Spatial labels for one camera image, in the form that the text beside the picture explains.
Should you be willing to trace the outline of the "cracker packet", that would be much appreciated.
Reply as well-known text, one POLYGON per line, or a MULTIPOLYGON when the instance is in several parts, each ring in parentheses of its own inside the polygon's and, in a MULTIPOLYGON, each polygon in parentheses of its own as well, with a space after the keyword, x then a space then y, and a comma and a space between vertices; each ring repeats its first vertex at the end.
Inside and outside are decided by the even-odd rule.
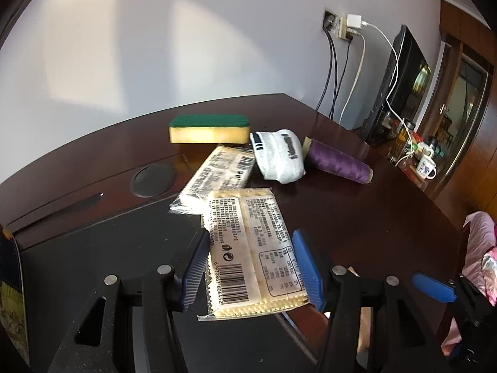
POLYGON ((211 246, 207 314, 200 321, 259 317, 308 304, 291 237, 271 190, 212 191, 202 222, 211 246))
POLYGON ((243 188, 255 162, 250 148, 217 146, 169 206, 169 211, 180 215, 202 215, 209 193, 243 188))

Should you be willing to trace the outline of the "white patterned mug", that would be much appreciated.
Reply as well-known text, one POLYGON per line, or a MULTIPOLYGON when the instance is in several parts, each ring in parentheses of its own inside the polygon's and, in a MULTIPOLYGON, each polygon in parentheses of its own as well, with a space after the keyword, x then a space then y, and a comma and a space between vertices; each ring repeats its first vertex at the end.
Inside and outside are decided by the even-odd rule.
POLYGON ((430 157, 423 155, 416 168, 416 173, 422 179, 434 179, 437 175, 435 162, 430 157))

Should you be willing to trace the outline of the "cookie tin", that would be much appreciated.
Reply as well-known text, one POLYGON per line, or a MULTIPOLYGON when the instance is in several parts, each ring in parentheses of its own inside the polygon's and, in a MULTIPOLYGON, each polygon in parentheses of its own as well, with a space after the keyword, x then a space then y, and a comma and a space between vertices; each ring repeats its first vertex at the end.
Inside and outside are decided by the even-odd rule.
POLYGON ((19 247, 1 226, 1 366, 9 372, 29 372, 25 294, 19 247))

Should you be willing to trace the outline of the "yellow green sponge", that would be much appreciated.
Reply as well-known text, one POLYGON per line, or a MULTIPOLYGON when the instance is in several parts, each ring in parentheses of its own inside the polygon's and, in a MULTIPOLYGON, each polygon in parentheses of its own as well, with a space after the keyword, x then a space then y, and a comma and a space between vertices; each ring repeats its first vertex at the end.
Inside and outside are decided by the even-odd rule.
POLYGON ((169 140, 174 144, 245 144, 249 133, 244 115, 179 115, 169 123, 169 140))

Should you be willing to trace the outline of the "white rolled sock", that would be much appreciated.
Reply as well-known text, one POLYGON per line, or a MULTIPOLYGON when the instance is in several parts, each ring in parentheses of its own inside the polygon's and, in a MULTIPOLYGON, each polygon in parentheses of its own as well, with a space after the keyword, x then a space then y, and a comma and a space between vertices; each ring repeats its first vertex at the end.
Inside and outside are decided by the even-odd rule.
POLYGON ((293 131, 256 131, 250 141, 264 179, 290 184, 305 175, 302 145, 293 131))

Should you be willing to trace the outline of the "purple thread spool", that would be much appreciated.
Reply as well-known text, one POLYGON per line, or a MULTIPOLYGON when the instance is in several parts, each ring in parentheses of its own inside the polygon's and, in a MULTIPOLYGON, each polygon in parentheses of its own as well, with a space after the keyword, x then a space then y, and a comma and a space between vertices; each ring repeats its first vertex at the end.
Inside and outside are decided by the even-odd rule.
POLYGON ((359 184, 369 184, 373 170, 361 160, 341 152, 325 143, 306 136, 303 142, 304 157, 317 169, 359 184))

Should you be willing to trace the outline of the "black monitor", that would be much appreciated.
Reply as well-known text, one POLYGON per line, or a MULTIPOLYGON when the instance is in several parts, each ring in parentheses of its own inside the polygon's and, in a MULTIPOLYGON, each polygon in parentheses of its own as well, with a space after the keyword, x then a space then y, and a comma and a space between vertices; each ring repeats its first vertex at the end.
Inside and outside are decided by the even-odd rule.
POLYGON ((392 43, 375 102, 365 118, 360 138, 371 146, 393 140, 402 123, 414 126, 414 117, 431 77, 431 69, 417 40, 407 25, 402 25, 392 43))

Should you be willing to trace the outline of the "wall power outlet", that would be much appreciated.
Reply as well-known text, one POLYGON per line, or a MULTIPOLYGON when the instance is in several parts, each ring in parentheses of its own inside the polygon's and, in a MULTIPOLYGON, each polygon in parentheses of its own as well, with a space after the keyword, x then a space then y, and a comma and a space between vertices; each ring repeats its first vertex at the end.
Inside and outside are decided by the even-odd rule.
POLYGON ((324 10, 323 26, 329 33, 339 39, 352 41, 353 35, 347 31, 346 18, 339 16, 328 9, 324 10))

